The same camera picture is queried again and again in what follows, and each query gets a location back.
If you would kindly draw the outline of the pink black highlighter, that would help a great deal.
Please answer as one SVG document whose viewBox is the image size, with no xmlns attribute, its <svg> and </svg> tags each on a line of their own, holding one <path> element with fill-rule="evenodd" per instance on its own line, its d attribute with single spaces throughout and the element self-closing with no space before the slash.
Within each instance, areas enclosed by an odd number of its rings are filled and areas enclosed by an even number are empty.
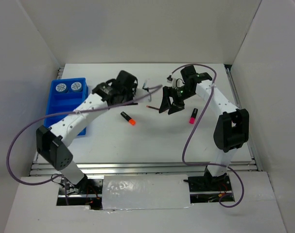
<svg viewBox="0 0 295 233">
<path fill-rule="evenodd" d="M 197 109 L 197 108 L 194 108 L 193 111 L 192 111 L 192 114 L 191 114 L 190 120 L 189 120 L 189 123 L 190 123 L 190 124 L 194 124 L 194 123 L 195 123 L 195 120 L 196 120 L 197 114 L 198 114 L 198 109 Z"/>
</svg>

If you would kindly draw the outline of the orange black highlighter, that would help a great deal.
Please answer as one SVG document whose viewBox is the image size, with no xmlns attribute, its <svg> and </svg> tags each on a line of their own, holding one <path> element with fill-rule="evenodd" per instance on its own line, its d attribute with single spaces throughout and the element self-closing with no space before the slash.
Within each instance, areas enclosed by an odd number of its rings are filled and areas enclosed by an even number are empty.
<svg viewBox="0 0 295 233">
<path fill-rule="evenodd" d="M 128 121 L 132 126 L 136 124 L 135 120 L 133 120 L 126 112 L 121 112 L 121 116 Z"/>
</svg>

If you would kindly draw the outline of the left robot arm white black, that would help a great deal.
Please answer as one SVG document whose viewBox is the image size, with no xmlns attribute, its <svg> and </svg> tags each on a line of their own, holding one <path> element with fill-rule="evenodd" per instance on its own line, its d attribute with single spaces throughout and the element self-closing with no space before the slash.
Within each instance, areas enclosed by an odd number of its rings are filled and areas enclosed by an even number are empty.
<svg viewBox="0 0 295 233">
<path fill-rule="evenodd" d="M 48 128 L 40 126 L 36 130 L 37 152 L 70 182 L 75 193 L 81 194 L 87 190 L 88 178 L 74 162 L 69 145 L 109 106 L 133 100 L 137 86 L 137 78 L 122 70 L 115 79 L 98 84 L 86 100 L 74 109 L 73 114 Z"/>
</svg>

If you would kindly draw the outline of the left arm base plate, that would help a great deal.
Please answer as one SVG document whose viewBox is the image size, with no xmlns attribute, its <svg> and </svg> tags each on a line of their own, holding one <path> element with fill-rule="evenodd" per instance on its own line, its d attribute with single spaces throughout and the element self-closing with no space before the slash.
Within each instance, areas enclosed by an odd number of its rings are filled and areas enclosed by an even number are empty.
<svg viewBox="0 0 295 233">
<path fill-rule="evenodd" d="M 91 210 L 102 210 L 103 179 L 89 179 L 83 189 L 75 188 L 64 179 L 55 182 L 59 185 L 57 206 L 86 206 Z"/>
</svg>

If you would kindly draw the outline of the blue white round jar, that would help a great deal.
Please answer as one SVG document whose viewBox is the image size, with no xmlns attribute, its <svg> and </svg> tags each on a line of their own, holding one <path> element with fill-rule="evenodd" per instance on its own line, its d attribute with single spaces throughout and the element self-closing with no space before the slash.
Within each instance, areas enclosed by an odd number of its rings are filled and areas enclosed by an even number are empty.
<svg viewBox="0 0 295 233">
<path fill-rule="evenodd" d="M 83 85 L 81 82 L 74 82 L 70 86 L 72 92 L 81 92 L 83 90 Z"/>
<path fill-rule="evenodd" d="M 55 86 L 56 94 L 65 94 L 68 92 L 68 86 L 65 83 L 59 83 Z"/>
</svg>

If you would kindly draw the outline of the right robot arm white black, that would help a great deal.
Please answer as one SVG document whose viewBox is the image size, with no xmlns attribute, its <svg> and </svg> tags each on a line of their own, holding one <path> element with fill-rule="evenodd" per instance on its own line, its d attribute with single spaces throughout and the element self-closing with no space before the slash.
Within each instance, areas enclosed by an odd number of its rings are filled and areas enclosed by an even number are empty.
<svg viewBox="0 0 295 233">
<path fill-rule="evenodd" d="M 169 115 L 184 110 L 184 101 L 197 95 L 205 101 L 205 107 L 199 118 L 210 108 L 217 117 L 213 140 L 219 152 L 216 158 L 206 165 L 204 185 L 208 190 L 215 190 L 226 176 L 227 167 L 237 149 L 249 139 L 249 112 L 231 103 L 216 87 L 216 76 L 198 73 L 195 64 L 179 67 L 183 85 L 178 86 L 177 79 L 171 75 L 167 81 L 171 86 L 162 88 L 160 113 Z"/>
</svg>

